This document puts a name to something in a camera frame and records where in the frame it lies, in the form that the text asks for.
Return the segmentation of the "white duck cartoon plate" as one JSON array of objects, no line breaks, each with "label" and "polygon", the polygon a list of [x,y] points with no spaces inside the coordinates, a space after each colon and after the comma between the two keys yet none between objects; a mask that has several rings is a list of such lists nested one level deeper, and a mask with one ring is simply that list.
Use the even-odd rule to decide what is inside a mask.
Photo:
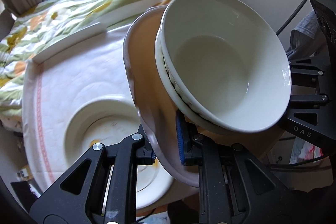
[{"label": "white duck cartoon plate", "polygon": [[[107,155],[116,154],[119,143],[138,132],[138,111],[123,96],[99,97],[81,106],[72,116],[64,135],[64,155],[71,166],[94,144],[105,146]],[[173,178],[156,159],[137,167],[136,208],[143,209],[161,199]]]}]

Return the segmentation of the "brown square dish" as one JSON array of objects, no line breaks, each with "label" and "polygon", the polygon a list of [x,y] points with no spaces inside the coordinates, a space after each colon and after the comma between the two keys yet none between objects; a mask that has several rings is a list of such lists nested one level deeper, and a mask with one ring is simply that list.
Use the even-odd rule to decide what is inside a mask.
[{"label": "brown square dish", "polygon": [[236,133],[201,118],[182,100],[179,105],[174,103],[155,62],[155,39],[164,10],[164,6],[150,8],[133,22],[124,40],[123,60],[134,104],[158,160],[178,181],[197,187],[198,169],[183,166],[180,161],[175,129],[177,109],[186,112],[187,121],[196,124],[201,134],[219,144],[241,143],[259,159],[272,149],[284,131],[275,125],[254,134]]}]

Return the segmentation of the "small white ceramic bowl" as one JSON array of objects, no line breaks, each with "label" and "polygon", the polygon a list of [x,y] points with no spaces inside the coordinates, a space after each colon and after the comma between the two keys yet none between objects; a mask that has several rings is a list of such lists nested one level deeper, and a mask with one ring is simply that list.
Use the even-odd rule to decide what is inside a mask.
[{"label": "small white ceramic bowl", "polygon": [[203,118],[235,132],[273,127],[291,94],[288,57],[239,0],[173,0],[159,30],[167,69]]}]

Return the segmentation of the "cream ceramic bowl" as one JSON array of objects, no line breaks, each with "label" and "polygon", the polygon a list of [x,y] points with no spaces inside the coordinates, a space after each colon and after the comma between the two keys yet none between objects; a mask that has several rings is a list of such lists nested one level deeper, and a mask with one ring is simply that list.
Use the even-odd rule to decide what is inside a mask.
[{"label": "cream ceramic bowl", "polygon": [[161,46],[161,30],[158,30],[156,34],[154,57],[159,78],[161,79],[165,90],[167,91],[171,100],[174,102],[175,106],[177,106],[177,108],[181,110],[181,112],[183,112],[183,114],[189,118],[190,121],[202,129],[215,134],[233,135],[236,133],[235,131],[231,131],[213,124],[212,122],[203,118],[197,111],[193,109],[192,103],[187,98],[183,90],[178,86],[177,81],[172,77],[170,71],[167,69]]}]

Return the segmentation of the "grey blue hanging garment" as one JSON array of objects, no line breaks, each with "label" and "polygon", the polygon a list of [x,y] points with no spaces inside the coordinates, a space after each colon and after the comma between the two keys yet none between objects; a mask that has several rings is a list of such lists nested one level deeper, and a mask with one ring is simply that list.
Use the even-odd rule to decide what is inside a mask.
[{"label": "grey blue hanging garment", "polygon": [[326,49],[327,43],[314,10],[311,10],[299,24],[291,30],[290,45],[286,50],[288,60],[316,56]]}]

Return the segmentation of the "white pink table cloth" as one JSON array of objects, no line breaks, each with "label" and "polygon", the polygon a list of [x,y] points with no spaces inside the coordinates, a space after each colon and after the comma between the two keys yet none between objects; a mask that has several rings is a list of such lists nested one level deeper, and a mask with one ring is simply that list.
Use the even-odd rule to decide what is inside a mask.
[{"label": "white pink table cloth", "polygon": [[48,189],[94,143],[110,145],[139,127],[123,64],[128,26],[81,39],[30,61],[23,87],[29,166]]}]

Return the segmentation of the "floral green striped quilt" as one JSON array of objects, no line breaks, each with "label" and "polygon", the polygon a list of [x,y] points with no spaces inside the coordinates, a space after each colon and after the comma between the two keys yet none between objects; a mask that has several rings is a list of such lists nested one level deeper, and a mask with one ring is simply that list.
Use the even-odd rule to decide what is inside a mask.
[{"label": "floral green striped quilt", "polygon": [[[62,38],[96,23],[97,18],[141,0],[49,0],[17,17],[1,40],[1,123],[22,132],[22,95],[27,61]],[[140,14],[108,29],[132,23]]]}]

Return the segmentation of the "white tray right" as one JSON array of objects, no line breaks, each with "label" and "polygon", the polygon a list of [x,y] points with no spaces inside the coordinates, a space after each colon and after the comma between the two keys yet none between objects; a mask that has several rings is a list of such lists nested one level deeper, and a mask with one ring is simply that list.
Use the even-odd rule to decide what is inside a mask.
[{"label": "white tray right", "polygon": [[166,5],[167,3],[169,3],[169,1],[171,0],[136,1],[100,16],[99,18],[97,18],[96,23],[101,23],[103,26],[109,27],[123,21],[124,19],[130,18],[138,14],[143,14],[146,10],[152,7]]}]

